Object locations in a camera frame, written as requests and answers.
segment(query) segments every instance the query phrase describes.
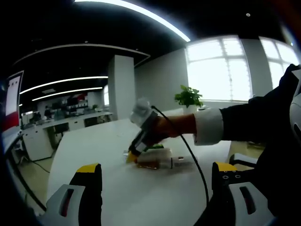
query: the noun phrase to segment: office desk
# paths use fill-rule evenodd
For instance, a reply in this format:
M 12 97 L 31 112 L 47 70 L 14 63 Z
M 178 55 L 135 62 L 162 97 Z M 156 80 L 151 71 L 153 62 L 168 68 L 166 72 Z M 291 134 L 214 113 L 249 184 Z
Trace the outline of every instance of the office desk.
M 103 172 L 103 225 L 194 225 L 206 206 L 204 185 L 196 166 L 178 171 L 138 169 L 125 164 L 123 151 L 138 131 L 136 125 L 124 119 L 66 133 L 54 156 L 47 198 L 61 185 L 69 184 L 78 168 L 98 162 Z M 230 141 L 194 146 L 192 135 L 185 138 L 199 159 L 211 196 L 212 163 L 226 161 Z M 174 156 L 190 154 L 179 137 L 169 138 L 163 145 L 171 148 Z
M 104 115 L 111 115 L 109 112 L 99 112 L 99 113 L 91 113 L 80 115 L 77 117 L 66 118 L 62 120 L 53 120 L 42 125 L 37 125 L 28 129 L 24 129 L 22 131 L 23 140 L 25 143 L 25 147 L 29 158 L 32 161 L 45 159 L 51 157 L 53 153 L 53 148 L 49 141 L 47 129 L 53 126 L 57 126 L 60 124 L 69 124 L 69 131 L 81 129 L 85 127 L 84 120 Z

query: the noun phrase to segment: white column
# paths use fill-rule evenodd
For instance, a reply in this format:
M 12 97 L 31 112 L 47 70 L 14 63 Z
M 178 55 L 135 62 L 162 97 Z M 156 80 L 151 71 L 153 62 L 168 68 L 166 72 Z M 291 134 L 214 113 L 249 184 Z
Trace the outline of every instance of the white column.
M 252 82 L 253 95 L 262 97 L 273 90 L 268 59 L 259 39 L 241 39 Z
M 110 112 L 113 113 L 113 119 L 128 118 L 136 101 L 134 59 L 115 55 L 109 63 L 108 76 Z

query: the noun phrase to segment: black ceiling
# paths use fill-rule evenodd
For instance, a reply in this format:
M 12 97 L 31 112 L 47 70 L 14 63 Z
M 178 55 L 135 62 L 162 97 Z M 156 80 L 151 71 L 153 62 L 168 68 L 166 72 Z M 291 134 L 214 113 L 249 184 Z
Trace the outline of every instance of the black ceiling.
M 225 34 L 283 40 L 278 18 L 261 0 L 128 1 L 163 17 L 191 41 Z M 151 60 L 186 44 L 153 19 L 119 6 L 73 0 L 8 4 L 2 8 L 6 11 L 4 72 L 8 76 L 23 69 L 22 90 L 60 79 L 103 75 L 113 55 L 131 54 L 107 48 L 64 48 L 37 53 L 11 66 L 41 49 L 88 42 L 138 50 L 149 54 Z M 139 54 L 133 57 L 135 63 L 143 59 Z

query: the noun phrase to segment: person in background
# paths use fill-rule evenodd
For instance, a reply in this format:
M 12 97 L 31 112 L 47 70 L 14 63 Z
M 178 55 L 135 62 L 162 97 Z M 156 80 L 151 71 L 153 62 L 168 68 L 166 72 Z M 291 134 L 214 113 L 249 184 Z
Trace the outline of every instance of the person in background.
M 46 116 L 47 119 L 51 119 L 51 112 L 48 106 L 45 107 L 44 115 Z
M 250 181 L 268 199 L 268 207 L 274 216 L 283 219 L 293 215 L 299 206 L 299 180 L 301 138 L 298 140 L 290 124 L 290 105 L 298 86 L 298 78 L 292 71 L 301 67 L 290 65 L 279 86 L 264 97 L 255 97 L 248 104 L 228 108 L 210 108 L 194 114 L 169 117 L 183 134 L 194 134 L 196 145 L 213 145 L 221 140 L 253 141 L 266 143 L 256 167 L 249 175 Z M 171 123 L 158 117 L 150 134 L 150 143 L 160 137 L 177 137 Z M 220 221 L 219 200 L 214 195 L 198 220 L 200 225 Z

